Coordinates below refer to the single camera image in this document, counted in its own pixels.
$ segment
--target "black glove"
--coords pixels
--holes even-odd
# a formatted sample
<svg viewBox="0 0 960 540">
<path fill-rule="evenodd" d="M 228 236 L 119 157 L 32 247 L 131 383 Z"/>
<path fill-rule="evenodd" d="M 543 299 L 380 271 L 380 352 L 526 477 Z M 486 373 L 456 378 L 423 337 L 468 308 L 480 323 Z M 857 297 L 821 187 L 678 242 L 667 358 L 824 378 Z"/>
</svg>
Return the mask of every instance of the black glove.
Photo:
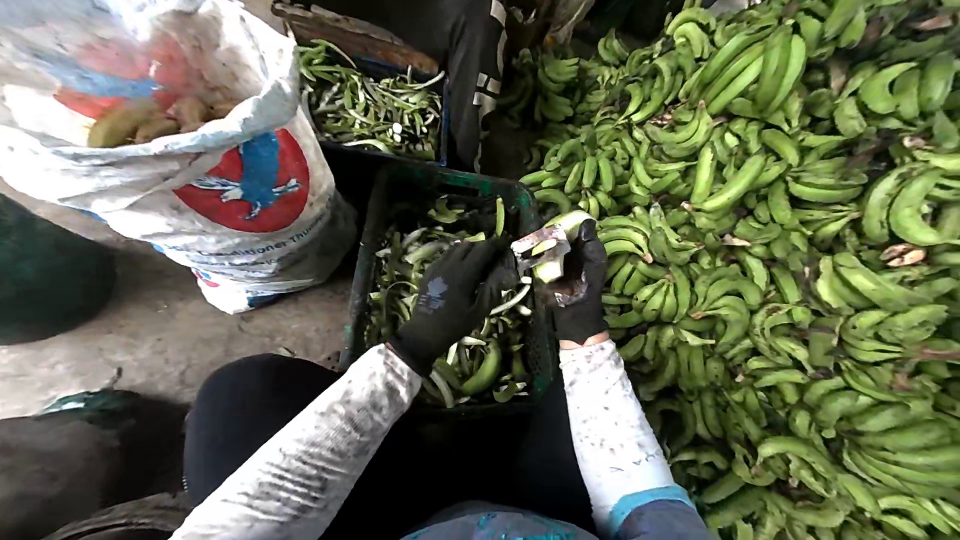
<svg viewBox="0 0 960 540">
<path fill-rule="evenodd" d="M 583 345 L 588 338 L 607 329 L 600 298 L 607 276 L 607 252 L 597 239 L 596 222 L 583 222 L 570 247 L 570 253 L 564 257 L 564 277 L 548 288 L 566 300 L 553 307 L 557 339 Z"/>
<path fill-rule="evenodd" d="M 430 265 L 410 320 L 387 340 L 411 369 L 430 375 L 434 360 L 490 314 L 501 280 L 492 270 L 505 247 L 500 238 L 462 242 Z"/>
</svg>

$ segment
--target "concrete floor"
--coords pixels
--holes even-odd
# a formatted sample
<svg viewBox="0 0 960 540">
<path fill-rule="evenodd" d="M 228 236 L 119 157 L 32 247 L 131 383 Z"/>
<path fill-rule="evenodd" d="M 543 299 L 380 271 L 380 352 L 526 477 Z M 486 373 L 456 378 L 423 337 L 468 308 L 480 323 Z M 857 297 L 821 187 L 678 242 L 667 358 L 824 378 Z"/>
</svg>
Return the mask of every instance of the concrete floor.
<svg viewBox="0 0 960 540">
<path fill-rule="evenodd" d="M 351 265 L 323 285 L 240 315 L 209 305 L 190 271 L 73 209 L 0 193 L 40 216 L 116 250 L 113 297 L 94 320 L 36 343 L 0 347 L 0 418 L 33 414 L 59 396 L 117 382 L 188 403 L 207 375 L 258 353 L 289 352 L 335 365 L 343 347 Z M 326 360 L 333 355 L 333 360 Z"/>
</svg>

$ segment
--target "person's knee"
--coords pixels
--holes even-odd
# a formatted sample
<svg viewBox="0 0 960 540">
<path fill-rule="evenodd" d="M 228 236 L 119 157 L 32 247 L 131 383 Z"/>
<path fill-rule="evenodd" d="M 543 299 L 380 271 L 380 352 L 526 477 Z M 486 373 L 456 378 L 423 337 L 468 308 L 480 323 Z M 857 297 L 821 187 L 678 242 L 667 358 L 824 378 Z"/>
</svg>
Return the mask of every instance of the person's knee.
<svg viewBox="0 0 960 540">
<path fill-rule="evenodd" d="M 266 353 L 245 356 L 221 366 L 206 378 L 197 399 L 224 394 L 273 392 L 283 387 L 329 386 L 337 374 L 303 358 Z"/>
</svg>

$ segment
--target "black pants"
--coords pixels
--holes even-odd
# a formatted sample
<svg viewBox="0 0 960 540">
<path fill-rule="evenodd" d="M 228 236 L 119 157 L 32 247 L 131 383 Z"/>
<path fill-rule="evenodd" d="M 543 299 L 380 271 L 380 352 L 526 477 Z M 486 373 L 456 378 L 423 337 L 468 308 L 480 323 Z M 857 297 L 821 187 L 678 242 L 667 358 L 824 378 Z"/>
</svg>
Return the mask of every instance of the black pants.
<svg viewBox="0 0 960 540">
<path fill-rule="evenodd" d="M 187 422 L 183 471 L 191 503 L 202 502 L 337 377 L 279 355 L 248 356 L 214 372 Z M 407 413 L 394 425 L 324 539 L 399 538 L 471 499 L 593 530 L 559 375 L 530 415 L 446 416 Z"/>
</svg>

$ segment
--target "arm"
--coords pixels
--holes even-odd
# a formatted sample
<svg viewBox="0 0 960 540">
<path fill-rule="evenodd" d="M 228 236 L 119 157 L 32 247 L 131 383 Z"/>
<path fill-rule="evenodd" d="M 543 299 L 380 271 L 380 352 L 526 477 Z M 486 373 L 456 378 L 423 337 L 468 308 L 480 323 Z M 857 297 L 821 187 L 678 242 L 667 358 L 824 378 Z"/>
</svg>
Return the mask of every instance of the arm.
<svg viewBox="0 0 960 540">
<path fill-rule="evenodd" d="M 581 282 L 563 287 L 580 295 L 557 295 L 554 323 L 573 450 L 597 530 L 604 537 L 708 540 L 606 332 L 601 294 L 607 254 L 592 221 L 581 225 L 573 244 L 572 266 L 583 267 Z"/>
<path fill-rule="evenodd" d="M 434 360 L 467 335 L 499 297 L 478 284 L 502 245 L 463 243 L 420 282 L 413 315 L 389 344 L 347 372 L 197 506 L 172 540 L 316 540 L 347 498 Z"/>
<path fill-rule="evenodd" d="M 561 350 L 560 367 L 573 449 L 601 535 L 708 539 L 606 333 Z"/>
<path fill-rule="evenodd" d="M 172 540 L 316 540 L 421 378 L 387 346 L 361 356 L 187 516 Z"/>
</svg>

